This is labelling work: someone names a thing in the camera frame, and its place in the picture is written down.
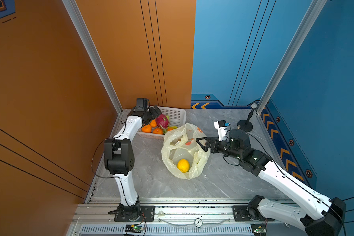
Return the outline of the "pink dragon fruit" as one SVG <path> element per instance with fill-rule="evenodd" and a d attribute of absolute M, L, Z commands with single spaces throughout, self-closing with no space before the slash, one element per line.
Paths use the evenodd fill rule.
<path fill-rule="evenodd" d="M 169 127 L 169 119 L 166 115 L 161 114 L 156 119 L 157 126 L 164 131 L 164 134 L 167 132 L 167 128 Z"/>

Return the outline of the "orange fruit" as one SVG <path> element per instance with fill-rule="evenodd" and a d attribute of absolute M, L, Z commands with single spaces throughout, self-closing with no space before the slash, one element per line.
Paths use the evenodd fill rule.
<path fill-rule="evenodd" d="M 152 126 L 151 125 L 145 125 L 141 128 L 141 131 L 143 133 L 152 133 Z"/>
<path fill-rule="evenodd" d="M 164 131 L 161 128 L 157 127 L 153 130 L 153 134 L 163 135 Z"/>
<path fill-rule="evenodd" d="M 150 122 L 150 126 L 151 126 L 152 128 L 156 128 L 156 127 L 157 127 L 157 122 L 156 122 L 156 120 L 152 120 L 152 121 Z"/>

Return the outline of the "yellowish translucent plastic bag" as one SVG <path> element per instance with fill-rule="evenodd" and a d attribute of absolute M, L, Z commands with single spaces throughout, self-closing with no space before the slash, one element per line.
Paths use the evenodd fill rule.
<path fill-rule="evenodd" d="M 196 139 L 205 137 L 199 127 L 190 123 L 165 134 L 161 149 L 162 161 L 173 176 L 182 180 L 191 180 L 203 172 L 210 154 L 199 146 Z M 178 168 L 181 160 L 186 160 L 189 164 L 186 172 Z"/>

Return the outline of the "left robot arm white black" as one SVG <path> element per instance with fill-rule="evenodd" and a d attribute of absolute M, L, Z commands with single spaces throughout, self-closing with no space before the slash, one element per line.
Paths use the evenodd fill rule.
<path fill-rule="evenodd" d="M 113 138 L 103 141 L 104 166 L 111 174 L 110 178 L 116 180 L 121 197 L 119 206 L 112 213 L 120 220 L 146 220 L 133 182 L 135 155 L 132 141 L 139 129 L 161 114 L 158 106 L 137 105 L 130 110 L 127 118 L 121 121 L 123 127 L 119 132 Z"/>

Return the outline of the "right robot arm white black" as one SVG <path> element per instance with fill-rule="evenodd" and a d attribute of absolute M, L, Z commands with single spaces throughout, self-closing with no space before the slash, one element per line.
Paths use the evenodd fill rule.
<path fill-rule="evenodd" d="M 346 204 L 341 199 L 331 199 L 290 175 L 268 154 L 252 148 L 249 135 L 241 129 L 230 130 L 222 138 L 203 137 L 196 142 L 203 151 L 236 159 L 238 166 L 273 185 L 296 203 L 296 206 L 279 204 L 256 195 L 247 205 L 249 219 L 274 219 L 299 228 L 309 236 L 338 236 L 346 231 Z"/>

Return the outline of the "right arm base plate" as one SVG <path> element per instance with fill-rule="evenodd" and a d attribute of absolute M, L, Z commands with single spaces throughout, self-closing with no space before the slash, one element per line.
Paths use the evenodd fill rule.
<path fill-rule="evenodd" d="M 275 221 L 272 218 L 264 218 L 261 213 L 256 208 L 251 208 L 248 206 L 232 206 L 233 216 L 235 221 L 240 222 L 250 222 L 250 221 Z"/>

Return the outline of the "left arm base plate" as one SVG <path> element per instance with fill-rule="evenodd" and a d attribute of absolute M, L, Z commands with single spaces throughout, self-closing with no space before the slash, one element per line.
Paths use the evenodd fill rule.
<path fill-rule="evenodd" d="M 155 216 L 155 206 L 140 205 L 125 206 L 119 204 L 114 217 L 115 222 L 142 221 L 153 222 Z"/>

